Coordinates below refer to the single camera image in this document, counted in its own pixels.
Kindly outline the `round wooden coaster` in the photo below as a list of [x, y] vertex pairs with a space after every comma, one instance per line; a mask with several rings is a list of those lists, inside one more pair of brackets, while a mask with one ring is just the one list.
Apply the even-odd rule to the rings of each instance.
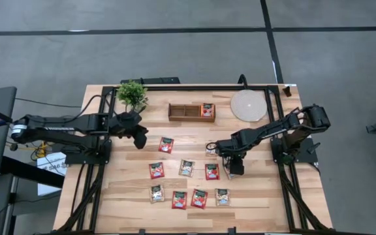
[[267, 113], [266, 97], [263, 91], [243, 89], [235, 93], [230, 101], [232, 113], [240, 120], [256, 122]]

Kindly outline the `black aluminium table frame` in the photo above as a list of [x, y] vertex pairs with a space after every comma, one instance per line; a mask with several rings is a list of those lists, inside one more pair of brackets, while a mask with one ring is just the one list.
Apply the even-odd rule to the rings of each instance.
[[[228, 233], [282, 233], [302, 230], [298, 205], [285, 195], [279, 169], [268, 140], [262, 141], [245, 157], [245, 174], [229, 180], [207, 180], [205, 164], [216, 163], [206, 156], [206, 144], [227, 139], [247, 128], [230, 109], [230, 100], [240, 84], [166, 84], [148, 87], [148, 106], [141, 124], [148, 129], [144, 148], [137, 149], [128, 138], [113, 138], [112, 153], [104, 168], [97, 211], [87, 208], [81, 227], [83, 234], [94, 224], [96, 234], [201, 235]], [[169, 121], [169, 104], [214, 104], [216, 117], [210, 122]], [[174, 140], [172, 153], [158, 151], [162, 137]], [[180, 176], [181, 160], [195, 162], [192, 177]], [[149, 164], [163, 163], [164, 177], [151, 179]], [[162, 185], [164, 202], [150, 202], [149, 188]], [[195, 189], [208, 192], [204, 209], [191, 206]], [[230, 206], [216, 206], [215, 190], [230, 190]], [[185, 210], [172, 209], [174, 191], [187, 193]]]

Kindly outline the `orange tea packet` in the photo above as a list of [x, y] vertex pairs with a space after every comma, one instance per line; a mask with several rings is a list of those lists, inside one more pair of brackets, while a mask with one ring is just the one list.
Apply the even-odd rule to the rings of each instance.
[[202, 118], [214, 118], [215, 116], [215, 105], [204, 103], [200, 106], [200, 116]]

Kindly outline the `black power strip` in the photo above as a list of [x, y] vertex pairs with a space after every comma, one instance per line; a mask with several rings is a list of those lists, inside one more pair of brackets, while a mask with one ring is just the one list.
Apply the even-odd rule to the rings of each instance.
[[134, 82], [142, 85], [150, 84], [180, 84], [178, 77], [158, 77], [158, 78], [138, 78], [134, 80], [121, 80], [120, 84], [128, 84]]

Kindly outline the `wooden compartment box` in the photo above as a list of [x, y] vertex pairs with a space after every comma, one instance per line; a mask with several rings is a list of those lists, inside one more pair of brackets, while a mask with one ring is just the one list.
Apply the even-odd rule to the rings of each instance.
[[210, 122], [213, 123], [214, 118], [201, 117], [200, 106], [202, 104], [169, 104], [168, 120], [169, 121], [189, 121], [189, 122]]

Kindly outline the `green plant in white pot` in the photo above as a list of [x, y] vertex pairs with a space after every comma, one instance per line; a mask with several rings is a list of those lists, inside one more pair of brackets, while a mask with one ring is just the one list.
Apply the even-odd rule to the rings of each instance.
[[116, 98], [124, 105], [126, 112], [141, 113], [148, 105], [147, 90], [142, 84], [130, 80], [128, 83], [120, 85]]

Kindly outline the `white paper sheet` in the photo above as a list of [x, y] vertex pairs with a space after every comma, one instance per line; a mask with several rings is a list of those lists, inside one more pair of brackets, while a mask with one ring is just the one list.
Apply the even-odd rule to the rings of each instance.
[[[46, 157], [37, 159], [37, 167], [61, 176], [65, 176], [68, 168], [68, 166], [65, 164], [65, 158], [66, 155], [64, 153], [51, 153]], [[60, 190], [60, 187], [52, 187], [41, 183], [37, 184], [38, 196], [46, 196]]]

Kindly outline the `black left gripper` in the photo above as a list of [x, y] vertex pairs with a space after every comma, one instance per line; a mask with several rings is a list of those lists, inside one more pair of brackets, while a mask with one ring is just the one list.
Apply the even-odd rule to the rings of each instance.
[[109, 134], [132, 136], [136, 148], [141, 149], [146, 145], [148, 133], [148, 130], [139, 124], [141, 120], [138, 112], [122, 112], [109, 119]]

